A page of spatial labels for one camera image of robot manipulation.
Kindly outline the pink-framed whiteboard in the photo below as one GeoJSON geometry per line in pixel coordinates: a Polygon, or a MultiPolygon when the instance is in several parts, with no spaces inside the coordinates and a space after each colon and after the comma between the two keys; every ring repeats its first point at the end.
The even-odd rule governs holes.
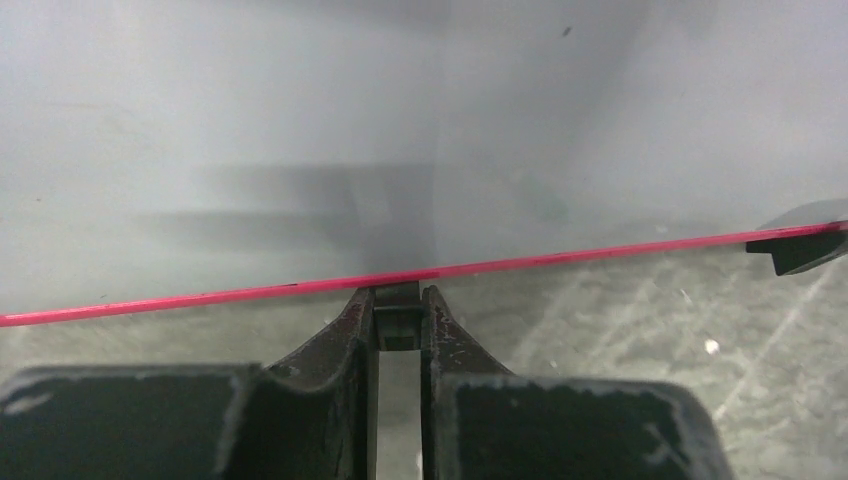
{"type": "Polygon", "coordinates": [[[1,323],[847,224],[843,1],[5,1],[1,323]]]}

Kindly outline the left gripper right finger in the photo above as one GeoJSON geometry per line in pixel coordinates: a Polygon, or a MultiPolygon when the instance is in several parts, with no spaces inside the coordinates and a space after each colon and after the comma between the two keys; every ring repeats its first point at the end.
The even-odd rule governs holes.
{"type": "Polygon", "coordinates": [[[517,375],[422,294],[427,479],[730,479],[704,405],[656,381],[517,375]]]}

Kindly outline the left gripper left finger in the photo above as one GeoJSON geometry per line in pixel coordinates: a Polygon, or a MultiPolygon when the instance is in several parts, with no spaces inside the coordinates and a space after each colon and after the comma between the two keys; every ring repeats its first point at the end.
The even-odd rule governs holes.
{"type": "Polygon", "coordinates": [[[270,366],[53,366],[1,388],[5,479],[372,479],[372,291],[270,366]]]}

